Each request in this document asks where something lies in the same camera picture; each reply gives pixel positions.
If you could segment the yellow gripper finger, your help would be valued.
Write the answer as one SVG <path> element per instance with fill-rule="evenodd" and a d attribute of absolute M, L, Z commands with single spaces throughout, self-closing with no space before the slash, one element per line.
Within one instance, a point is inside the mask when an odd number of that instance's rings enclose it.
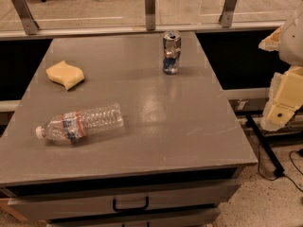
<path fill-rule="evenodd" d="M 278 51 L 281 30 L 282 27 L 277 28 L 259 43 L 258 48 L 269 52 Z"/>
<path fill-rule="evenodd" d="M 278 131 L 302 106 L 303 68 L 293 65 L 284 74 L 274 73 L 260 125 L 266 131 Z"/>

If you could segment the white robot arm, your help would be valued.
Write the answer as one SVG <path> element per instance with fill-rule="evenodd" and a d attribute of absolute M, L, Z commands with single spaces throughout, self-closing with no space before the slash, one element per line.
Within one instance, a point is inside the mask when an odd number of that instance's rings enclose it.
<path fill-rule="evenodd" d="M 263 39 L 258 48 L 277 51 L 279 58 L 290 64 L 285 73 L 274 73 L 260 121 L 264 130 L 278 131 L 303 106 L 303 5 L 283 26 Z"/>

